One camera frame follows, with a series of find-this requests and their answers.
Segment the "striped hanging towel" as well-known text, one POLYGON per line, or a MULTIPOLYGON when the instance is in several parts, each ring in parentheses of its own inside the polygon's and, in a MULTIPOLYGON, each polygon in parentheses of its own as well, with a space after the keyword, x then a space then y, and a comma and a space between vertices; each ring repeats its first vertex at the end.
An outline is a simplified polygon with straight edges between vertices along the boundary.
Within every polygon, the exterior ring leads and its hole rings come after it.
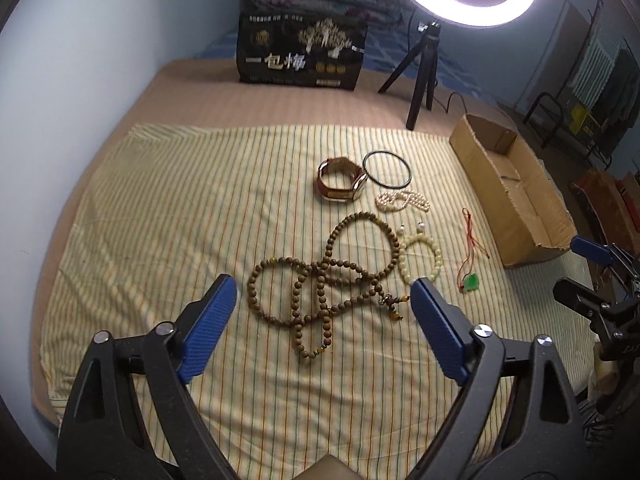
POLYGON ((599 30, 590 38, 576 73, 570 81, 572 95, 585 108, 593 107, 599 99, 612 73, 619 50, 620 42, 614 40, 607 32, 599 30))

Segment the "dark hanging garment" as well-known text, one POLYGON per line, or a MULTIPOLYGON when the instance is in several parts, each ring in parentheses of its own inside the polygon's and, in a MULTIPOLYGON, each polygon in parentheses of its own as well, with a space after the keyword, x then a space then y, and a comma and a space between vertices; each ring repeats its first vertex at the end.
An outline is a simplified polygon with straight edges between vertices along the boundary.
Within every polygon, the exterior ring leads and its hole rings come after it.
POLYGON ((614 68, 602 90, 593 116, 600 125, 597 144, 611 157, 639 116, 639 65, 628 49, 618 52, 614 68))

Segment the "striped yellow cloth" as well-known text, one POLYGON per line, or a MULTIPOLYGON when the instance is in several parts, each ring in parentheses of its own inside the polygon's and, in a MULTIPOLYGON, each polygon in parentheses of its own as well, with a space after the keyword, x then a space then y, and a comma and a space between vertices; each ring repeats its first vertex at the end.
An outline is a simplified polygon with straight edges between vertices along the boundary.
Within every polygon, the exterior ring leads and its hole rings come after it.
POLYGON ((557 304, 552 286, 590 279, 573 254, 505 268, 472 185, 447 139, 363 127, 247 129, 137 126, 93 173, 70 224, 43 318, 43 405, 64 412, 92 336, 144 334, 201 298, 217 275, 238 282, 238 304, 205 373, 190 393, 239 475, 288 479, 332 454, 368 479, 405 477, 444 420, 457 387, 439 370, 410 308, 391 320, 370 301, 340 315, 332 346, 302 362, 287 330, 268 323, 290 310, 287 266, 254 278, 270 258, 318 260, 348 214, 371 211, 368 185, 351 204, 317 195, 317 167, 370 151, 400 155, 429 212, 386 214, 394 229, 419 221, 442 251, 436 285, 475 323, 506 338, 551 336, 567 375, 582 388, 591 370, 587 322, 557 304), (477 255, 476 292, 462 294, 462 209, 490 258, 477 255))

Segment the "black metal clothes rack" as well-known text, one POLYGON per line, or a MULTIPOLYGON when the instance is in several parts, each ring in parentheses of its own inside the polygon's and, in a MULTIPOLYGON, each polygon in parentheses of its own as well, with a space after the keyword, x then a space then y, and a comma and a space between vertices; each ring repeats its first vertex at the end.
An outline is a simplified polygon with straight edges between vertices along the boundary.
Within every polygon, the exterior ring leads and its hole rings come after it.
POLYGON ((538 93, 523 117, 543 150, 565 148, 606 169, 639 119, 639 55, 615 23, 619 8, 596 0, 581 14, 564 3, 538 93))

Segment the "black snack bag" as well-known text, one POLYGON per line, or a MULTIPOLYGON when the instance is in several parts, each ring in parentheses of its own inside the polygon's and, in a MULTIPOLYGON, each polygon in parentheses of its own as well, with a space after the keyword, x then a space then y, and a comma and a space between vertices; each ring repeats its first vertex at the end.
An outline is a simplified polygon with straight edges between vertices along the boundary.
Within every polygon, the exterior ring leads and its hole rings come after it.
POLYGON ((243 13, 236 67, 246 84, 352 91, 362 69, 368 25, 297 13, 243 13))

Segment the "cardboard box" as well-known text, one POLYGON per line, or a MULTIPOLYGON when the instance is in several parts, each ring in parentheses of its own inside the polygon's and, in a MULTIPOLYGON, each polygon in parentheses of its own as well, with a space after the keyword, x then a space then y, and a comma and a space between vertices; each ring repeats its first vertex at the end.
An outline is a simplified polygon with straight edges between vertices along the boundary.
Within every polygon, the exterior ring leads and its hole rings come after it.
POLYGON ((506 268, 550 261, 577 235, 562 195, 522 136, 465 114, 449 143, 480 200, 506 268))

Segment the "brown leather strap watch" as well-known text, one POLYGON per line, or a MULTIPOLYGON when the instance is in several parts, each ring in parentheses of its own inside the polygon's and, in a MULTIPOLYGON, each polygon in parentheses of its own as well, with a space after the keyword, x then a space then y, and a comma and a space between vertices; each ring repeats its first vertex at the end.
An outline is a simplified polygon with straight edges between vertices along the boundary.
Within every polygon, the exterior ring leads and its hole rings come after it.
POLYGON ((367 182, 364 170, 347 157, 328 158, 317 168, 316 188, 326 200, 354 202, 367 182))

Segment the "tan bed sheet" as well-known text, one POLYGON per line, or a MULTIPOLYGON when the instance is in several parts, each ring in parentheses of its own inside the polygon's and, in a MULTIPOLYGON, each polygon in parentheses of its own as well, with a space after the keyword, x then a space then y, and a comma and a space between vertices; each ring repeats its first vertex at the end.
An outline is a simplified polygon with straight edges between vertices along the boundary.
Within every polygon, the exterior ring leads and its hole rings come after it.
MULTIPOLYGON (((56 266, 70 235, 73 216, 90 178, 109 150, 137 126, 202 129, 339 126, 409 131, 402 125, 402 118, 412 90, 411 81, 399 81, 385 96, 378 94, 381 81, 381 74, 367 70, 360 75, 352 91, 276 87, 242 84, 234 64, 229 60, 176 61, 163 67, 81 178, 56 227, 39 284, 39 304, 34 324, 32 402, 37 413, 52 425, 58 425, 63 417, 63 414, 55 416, 42 403, 44 377, 39 363, 41 329, 56 266)), ((499 107, 466 96, 454 102, 451 110, 435 108, 423 112, 416 128, 410 132, 426 132, 449 142, 454 126, 464 113, 485 117, 506 128, 512 125, 511 119, 499 107)))

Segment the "yellow box on rack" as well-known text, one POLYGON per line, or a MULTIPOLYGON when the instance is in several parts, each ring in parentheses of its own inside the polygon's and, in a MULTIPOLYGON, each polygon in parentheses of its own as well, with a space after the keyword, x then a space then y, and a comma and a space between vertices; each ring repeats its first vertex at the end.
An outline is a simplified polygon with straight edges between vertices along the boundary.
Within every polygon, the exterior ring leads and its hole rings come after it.
POLYGON ((570 111, 570 132, 574 136, 585 134, 586 136, 595 136, 601 131, 601 126, 594 120, 590 114, 590 110, 580 103, 576 103, 570 111))

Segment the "thin dark bangle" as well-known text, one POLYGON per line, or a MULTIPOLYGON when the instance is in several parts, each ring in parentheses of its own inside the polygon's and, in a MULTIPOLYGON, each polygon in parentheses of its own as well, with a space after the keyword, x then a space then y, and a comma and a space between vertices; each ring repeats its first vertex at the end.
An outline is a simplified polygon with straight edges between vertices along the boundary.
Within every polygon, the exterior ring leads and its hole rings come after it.
POLYGON ((386 190, 402 190, 412 182, 408 162, 391 151, 375 150, 365 154, 362 169, 373 183, 386 190))

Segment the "red cord jade pendant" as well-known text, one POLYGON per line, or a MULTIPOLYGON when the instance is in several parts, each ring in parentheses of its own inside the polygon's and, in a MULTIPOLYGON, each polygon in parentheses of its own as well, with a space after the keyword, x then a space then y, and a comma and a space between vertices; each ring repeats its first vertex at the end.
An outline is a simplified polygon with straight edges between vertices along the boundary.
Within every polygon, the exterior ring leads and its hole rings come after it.
POLYGON ((482 255, 486 259, 490 258, 488 250, 475 236, 474 220, 468 208, 462 209, 465 232, 465 255, 457 270, 457 288, 462 294, 476 292, 480 288, 480 277, 475 266, 477 255, 482 255))

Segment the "orange covered stool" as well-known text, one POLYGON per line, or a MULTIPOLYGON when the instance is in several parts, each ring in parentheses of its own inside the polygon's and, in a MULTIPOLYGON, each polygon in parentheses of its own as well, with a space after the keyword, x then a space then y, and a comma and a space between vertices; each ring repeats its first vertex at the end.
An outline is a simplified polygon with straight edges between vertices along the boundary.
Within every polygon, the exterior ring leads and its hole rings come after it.
POLYGON ((629 209, 631 199, 623 183, 600 168, 591 168, 570 184, 588 218, 593 236, 639 255, 639 211, 629 209))

